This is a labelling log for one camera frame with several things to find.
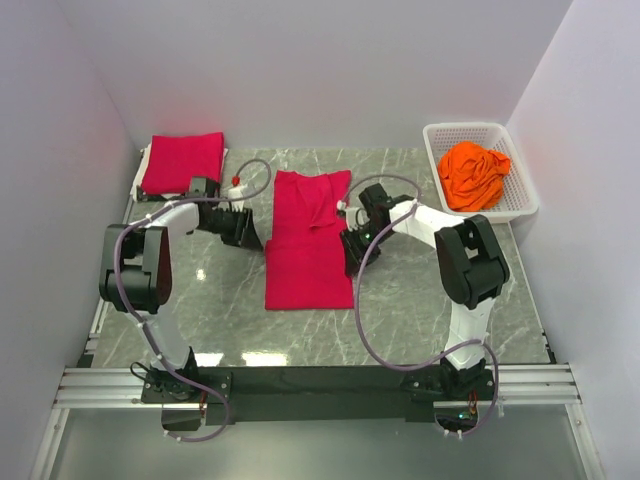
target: marble tabletop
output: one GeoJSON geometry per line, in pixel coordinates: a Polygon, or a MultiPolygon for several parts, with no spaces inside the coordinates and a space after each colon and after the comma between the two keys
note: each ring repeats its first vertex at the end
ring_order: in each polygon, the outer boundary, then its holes
{"type": "MultiPolygon", "coordinates": [[[[423,202],[439,208],[423,149],[231,149],[223,186],[238,166],[262,158],[274,174],[294,170],[317,175],[350,169],[353,179],[386,172],[405,175],[424,189],[423,202]]],[[[263,167],[252,165],[243,181],[260,185],[263,167]]],[[[392,195],[413,195],[395,180],[381,181],[392,195]]],[[[250,201],[263,245],[271,237],[273,188],[250,201]]],[[[157,210],[137,203],[130,220],[157,210]]],[[[494,226],[511,268],[491,313],[489,343],[501,363],[549,363],[533,298],[509,225],[494,226]]],[[[394,235],[364,277],[361,311],[372,346],[395,363],[424,361],[447,339],[451,302],[440,284],[436,253],[404,235],[394,235]]],[[[358,337],[352,310],[266,311],[262,253],[223,245],[196,231],[172,248],[173,294],[169,309],[201,365],[360,365],[374,364],[358,337]]],[[[104,310],[93,367],[128,367],[147,353],[135,327],[111,306],[104,310]]]]}

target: red folded cloth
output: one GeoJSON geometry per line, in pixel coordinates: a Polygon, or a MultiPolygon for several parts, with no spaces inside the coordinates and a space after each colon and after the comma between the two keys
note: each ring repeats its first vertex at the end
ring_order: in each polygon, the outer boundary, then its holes
{"type": "Polygon", "coordinates": [[[151,141],[149,166],[140,187],[148,195],[185,193],[192,177],[220,181],[224,159],[224,135],[162,137],[151,141]]]}
{"type": "Polygon", "coordinates": [[[348,170],[305,177],[278,171],[273,235],[267,242],[267,310],[353,308],[336,204],[349,187],[348,170]]]}

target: orange garment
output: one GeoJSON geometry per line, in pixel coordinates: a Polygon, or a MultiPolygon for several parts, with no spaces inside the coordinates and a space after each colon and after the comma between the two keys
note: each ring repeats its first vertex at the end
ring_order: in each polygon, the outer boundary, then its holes
{"type": "Polygon", "coordinates": [[[449,150],[438,164],[444,196],[451,210],[477,212],[496,205],[502,197],[502,178],[511,159],[472,142],[449,150]]]}

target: white wall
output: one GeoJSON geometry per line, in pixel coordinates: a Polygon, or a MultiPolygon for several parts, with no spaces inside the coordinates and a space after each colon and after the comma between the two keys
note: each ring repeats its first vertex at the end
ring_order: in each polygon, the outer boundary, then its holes
{"type": "Polygon", "coordinates": [[[55,2],[0,8],[0,471],[27,478],[98,297],[132,143],[55,2]]]}
{"type": "Polygon", "coordinates": [[[575,0],[508,125],[542,202],[516,236],[612,479],[640,478],[638,18],[575,0]]]}
{"type": "Polygon", "coordinates": [[[59,0],[138,146],[420,146],[505,122],[570,0],[59,0]]]}

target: white laundry basket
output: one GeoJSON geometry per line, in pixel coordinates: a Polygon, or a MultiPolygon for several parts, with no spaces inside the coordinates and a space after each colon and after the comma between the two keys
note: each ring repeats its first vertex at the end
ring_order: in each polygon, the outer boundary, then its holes
{"type": "Polygon", "coordinates": [[[486,122],[434,123],[424,127],[423,133],[431,170],[445,212],[467,217],[482,213],[491,223],[506,223],[522,215],[531,215],[538,210],[538,197],[531,180],[520,162],[509,132],[502,125],[486,122]],[[511,170],[504,178],[504,194],[500,202],[489,210],[455,212],[447,205],[438,176],[438,164],[451,147],[464,141],[477,143],[486,149],[497,150],[511,159],[511,170]]]}

